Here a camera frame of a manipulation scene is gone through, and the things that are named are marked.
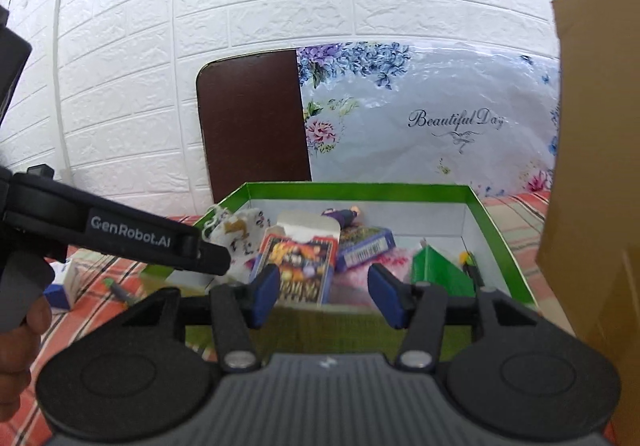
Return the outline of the person's left hand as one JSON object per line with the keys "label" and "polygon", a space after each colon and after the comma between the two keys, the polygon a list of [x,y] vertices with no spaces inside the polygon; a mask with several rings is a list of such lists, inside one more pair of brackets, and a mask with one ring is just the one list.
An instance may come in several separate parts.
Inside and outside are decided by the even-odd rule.
{"label": "person's left hand", "polygon": [[21,396],[32,380],[30,367],[36,359],[41,336],[52,322],[52,311],[44,296],[38,297],[24,325],[1,334],[0,420],[9,421],[21,406]]}

